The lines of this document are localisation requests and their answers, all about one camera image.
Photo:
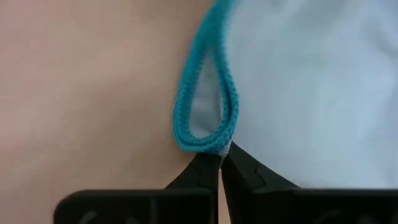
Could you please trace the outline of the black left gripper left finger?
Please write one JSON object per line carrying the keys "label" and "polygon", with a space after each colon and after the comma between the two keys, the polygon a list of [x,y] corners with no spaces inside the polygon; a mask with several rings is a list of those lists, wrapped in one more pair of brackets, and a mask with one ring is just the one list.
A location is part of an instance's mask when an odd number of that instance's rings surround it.
{"label": "black left gripper left finger", "polygon": [[218,173],[221,157],[216,154],[197,154],[188,166],[166,189],[218,188]]}

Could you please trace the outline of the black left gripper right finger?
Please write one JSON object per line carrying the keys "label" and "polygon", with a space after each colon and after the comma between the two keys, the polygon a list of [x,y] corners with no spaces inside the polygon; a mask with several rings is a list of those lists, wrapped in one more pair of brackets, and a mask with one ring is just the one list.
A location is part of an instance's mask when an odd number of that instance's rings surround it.
{"label": "black left gripper right finger", "polygon": [[253,158],[234,142],[221,166],[225,186],[248,190],[285,190],[298,188],[264,164]]}

